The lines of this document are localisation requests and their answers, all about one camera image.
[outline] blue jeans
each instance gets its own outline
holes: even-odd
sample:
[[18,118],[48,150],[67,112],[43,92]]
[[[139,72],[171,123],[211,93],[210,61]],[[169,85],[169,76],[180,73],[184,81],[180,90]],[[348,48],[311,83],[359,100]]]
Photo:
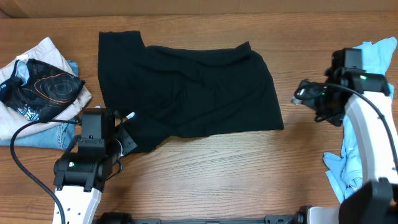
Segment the blue jeans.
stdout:
[[[74,74],[79,76],[77,62],[68,60]],[[16,146],[42,147],[51,149],[66,149],[75,135],[74,124],[59,124],[53,128],[31,134],[15,141]],[[0,146],[9,146],[10,140],[0,140]]]

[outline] cable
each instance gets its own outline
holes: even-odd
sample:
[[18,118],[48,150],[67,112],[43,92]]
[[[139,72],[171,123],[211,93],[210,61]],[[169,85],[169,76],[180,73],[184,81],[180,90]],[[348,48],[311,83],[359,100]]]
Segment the cable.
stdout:
[[121,162],[119,159],[118,159],[116,162],[119,164],[119,170],[118,170],[115,174],[112,174],[110,177],[108,177],[105,181],[110,180],[110,179],[111,179],[112,177],[114,177],[116,174],[120,174],[120,173],[122,172],[122,170],[123,170],[122,162]]
[[[77,124],[74,121],[62,121],[62,120],[57,120],[57,119],[51,119],[49,120],[49,122],[59,122],[59,123],[68,123],[68,124]],[[60,214],[61,214],[61,223],[65,224],[65,213],[63,212],[63,208],[61,205],[61,202],[59,201],[59,199],[57,198],[57,196],[55,196],[55,194],[45,185],[43,184],[38,178],[36,178],[32,173],[30,173],[25,167],[24,165],[22,165],[22,163],[19,161],[17,155],[15,154],[15,149],[14,149],[14,143],[15,143],[15,139],[17,138],[17,135],[25,128],[32,126],[34,124],[38,124],[41,123],[40,121],[33,121],[29,124],[25,124],[23,125],[21,128],[19,128],[14,135],[11,138],[11,143],[10,143],[10,152],[11,152],[11,156],[12,159],[14,160],[14,162],[17,164],[17,166],[28,176],[30,177],[36,184],[38,184],[39,186],[41,186],[44,191],[46,191],[55,201],[55,203],[58,206],[58,209],[60,210]]]
[[392,134],[391,134],[390,128],[388,127],[386,118],[385,118],[384,115],[380,112],[379,108],[377,108],[377,106],[374,105],[374,104],[372,103],[372,101],[370,101],[369,99],[367,99],[365,96],[363,96],[362,94],[360,94],[360,93],[358,93],[357,91],[352,90],[352,89],[350,89],[350,88],[347,88],[347,87],[344,87],[344,86],[341,86],[341,85],[337,85],[337,84],[334,84],[334,83],[324,83],[323,86],[336,87],[336,88],[340,88],[340,89],[342,89],[342,90],[348,91],[348,92],[350,92],[350,93],[353,93],[353,94],[357,95],[358,97],[360,97],[360,98],[361,98],[362,100],[364,100],[365,102],[367,102],[367,103],[375,110],[375,112],[376,112],[377,115],[380,117],[380,120],[383,122],[383,125],[384,125],[384,127],[385,127],[385,129],[386,129],[386,132],[387,132],[387,135],[388,135],[388,139],[389,139],[389,141],[390,141],[392,156],[393,156],[393,158],[394,158],[394,164],[395,164],[395,167],[396,167],[396,170],[397,170],[397,169],[398,169],[398,156],[397,156],[396,146],[395,146],[395,144],[394,144],[394,140],[393,140],[393,138],[392,138]]
[[[119,130],[123,129],[123,117],[120,115],[119,111],[117,111],[117,110],[113,111],[113,114],[115,115],[115,117],[118,117],[120,119],[120,123],[119,123],[118,128],[117,128],[117,131],[119,131]],[[120,160],[121,158],[125,157],[126,155],[123,155],[123,145],[121,144],[120,141],[119,141],[119,143],[120,143],[120,146],[121,146],[121,154],[120,154],[120,157],[119,157],[119,160]]]

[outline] folded clothing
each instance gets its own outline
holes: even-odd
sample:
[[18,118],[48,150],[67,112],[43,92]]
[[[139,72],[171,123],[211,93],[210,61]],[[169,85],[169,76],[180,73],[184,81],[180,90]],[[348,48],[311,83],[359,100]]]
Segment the folded clothing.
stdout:
[[[79,70],[77,62],[68,60],[68,64],[74,74],[78,77]],[[50,149],[66,149],[75,136],[75,125],[63,123],[39,133],[20,137],[15,140],[16,146],[42,147]],[[9,146],[10,140],[1,140],[0,146]]]
[[[67,73],[75,75],[68,65],[67,61],[64,59],[64,57],[61,55],[61,53],[48,37],[42,40],[33,49],[30,49],[27,52],[23,53],[23,55],[27,55],[28,58],[48,63]],[[6,81],[11,77],[16,60],[17,59],[13,60],[6,67],[0,69],[0,83]],[[84,86],[77,96],[77,99],[59,115],[54,117],[54,119],[70,120],[74,118],[83,109],[83,107],[86,106],[90,99],[91,93]],[[20,127],[29,122],[30,121],[28,121],[23,115],[19,114],[12,108],[0,102],[0,139],[10,139]],[[22,137],[29,134],[34,134],[48,128],[52,128],[56,125],[59,125],[59,123],[51,122],[35,124],[24,129],[19,134],[19,136]]]
[[0,84],[0,101],[28,121],[47,122],[75,101],[84,84],[45,62],[17,60],[11,77]]
[[99,33],[107,108],[135,112],[124,128],[148,152],[169,136],[283,129],[274,82],[248,42],[235,49],[145,47],[138,31]]

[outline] wooden table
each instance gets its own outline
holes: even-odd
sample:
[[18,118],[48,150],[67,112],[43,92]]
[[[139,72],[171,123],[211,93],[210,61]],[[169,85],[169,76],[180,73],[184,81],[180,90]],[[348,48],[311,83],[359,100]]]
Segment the wooden table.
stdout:
[[[119,211],[164,220],[263,217],[291,214],[301,205],[338,205],[322,157],[340,153],[343,130],[315,123],[312,110],[290,99],[300,80],[325,80],[332,52],[398,37],[397,24],[396,12],[0,19],[0,66],[48,36],[66,59],[79,63],[93,94],[90,106],[104,106],[97,78],[99,31],[139,30],[146,45],[180,49],[250,41],[274,77],[285,130],[170,138],[150,154],[131,155],[106,184],[96,216]],[[397,55],[387,75],[398,84]],[[17,148],[22,163],[50,188],[62,153]],[[9,148],[0,148],[0,223],[51,223],[53,206],[14,164]]]

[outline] beige cloth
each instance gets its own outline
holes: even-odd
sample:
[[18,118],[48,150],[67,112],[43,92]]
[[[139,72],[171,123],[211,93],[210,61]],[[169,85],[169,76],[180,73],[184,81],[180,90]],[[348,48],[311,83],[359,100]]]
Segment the beige cloth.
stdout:
[[[58,49],[55,47],[49,37],[46,37],[36,47],[23,53],[23,55],[28,55],[29,58],[34,58],[36,60],[46,62],[74,75],[74,72],[68,65],[67,61],[64,59],[64,57],[62,57],[61,53],[58,51]],[[10,78],[14,69],[15,61],[16,60],[13,60],[10,64],[0,70],[0,83]],[[78,95],[77,99],[67,109],[62,111],[62,113],[54,117],[54,119],[72,119],[84,108],[84,106],[89,102],[90,99],[91,93],[84,86],[81,89],[81,92]],[[0,139],[6,140],[12,138],[12,135],[20,127],[29,122],[30,121],[26,120],[23,115],[19,114],[13,109],[5,106],[4,103],[0,102]],[[59,123],[35,124],[33,126],[25,128],[21,133],[18,134],[18,137],[44,131],[58,124]]]

